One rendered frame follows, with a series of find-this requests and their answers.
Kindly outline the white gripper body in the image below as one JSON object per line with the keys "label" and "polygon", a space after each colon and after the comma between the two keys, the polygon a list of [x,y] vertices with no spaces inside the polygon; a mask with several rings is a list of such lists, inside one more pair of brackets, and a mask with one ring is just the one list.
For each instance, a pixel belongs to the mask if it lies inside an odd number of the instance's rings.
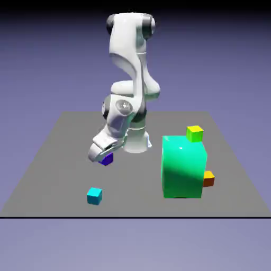
{"label": "white gripper body", "polygon": [[96,145],[95,143],[92,143],[88,151],[88,158],[92,162],[102,161],[105,156],[118,150],[123,145],[124,145],[124,141],[118,141],[114,144],[107,146],[105,150],[102,150],[98,145]]}

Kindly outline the small purple cube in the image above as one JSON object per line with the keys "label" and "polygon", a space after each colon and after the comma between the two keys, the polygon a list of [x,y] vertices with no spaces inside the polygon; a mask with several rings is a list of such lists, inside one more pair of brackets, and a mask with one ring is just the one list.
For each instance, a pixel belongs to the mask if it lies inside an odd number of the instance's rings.
{"label": "small purple cube", "polygon": [[111,164],[113,162],[113,160],[114,160],[114,154],[109,153],[105,157],[103,157],[102,160],[99,161],[99,163],[101,165],[107,166],[107,165]]}

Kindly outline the small cyan cube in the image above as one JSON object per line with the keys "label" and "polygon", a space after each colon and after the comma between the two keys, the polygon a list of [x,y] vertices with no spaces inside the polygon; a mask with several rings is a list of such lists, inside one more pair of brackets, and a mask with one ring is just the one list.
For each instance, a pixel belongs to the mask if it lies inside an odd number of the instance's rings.
{"label": "small cyan cube", "polygon": [[99,205],[102,200],[102,189],[91,187],[87,192],[87,203],[91,205]]}

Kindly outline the small yellow cube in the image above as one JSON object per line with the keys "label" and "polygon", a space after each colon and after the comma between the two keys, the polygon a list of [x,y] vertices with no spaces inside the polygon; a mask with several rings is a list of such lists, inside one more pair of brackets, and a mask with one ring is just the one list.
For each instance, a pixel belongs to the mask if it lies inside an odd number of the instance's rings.
{"label": "small yellow cube", "polygon": [[186,137],[190,142],[202,142],[204,130],[199,125],[188,126]]}

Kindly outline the small orange cube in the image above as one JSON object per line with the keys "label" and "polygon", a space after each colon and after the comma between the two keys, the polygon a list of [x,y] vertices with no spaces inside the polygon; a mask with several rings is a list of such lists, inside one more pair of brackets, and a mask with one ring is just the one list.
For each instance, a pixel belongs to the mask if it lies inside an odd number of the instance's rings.
{"label": "small orange cube", "polygon": [[203,181],[203,187],[211,187],[214,185],[215,176],[214,174],[208,170],[204,173],[204,181]]}

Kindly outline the large green box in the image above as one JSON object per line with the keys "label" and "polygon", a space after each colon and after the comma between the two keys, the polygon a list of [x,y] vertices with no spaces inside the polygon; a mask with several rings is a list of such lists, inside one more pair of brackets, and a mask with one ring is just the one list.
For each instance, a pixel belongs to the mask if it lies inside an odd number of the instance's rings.
{"label": "large green box", "polygon": [[161,185],[164,198],[201,198],[207,152],[184,135],[162,137]]}

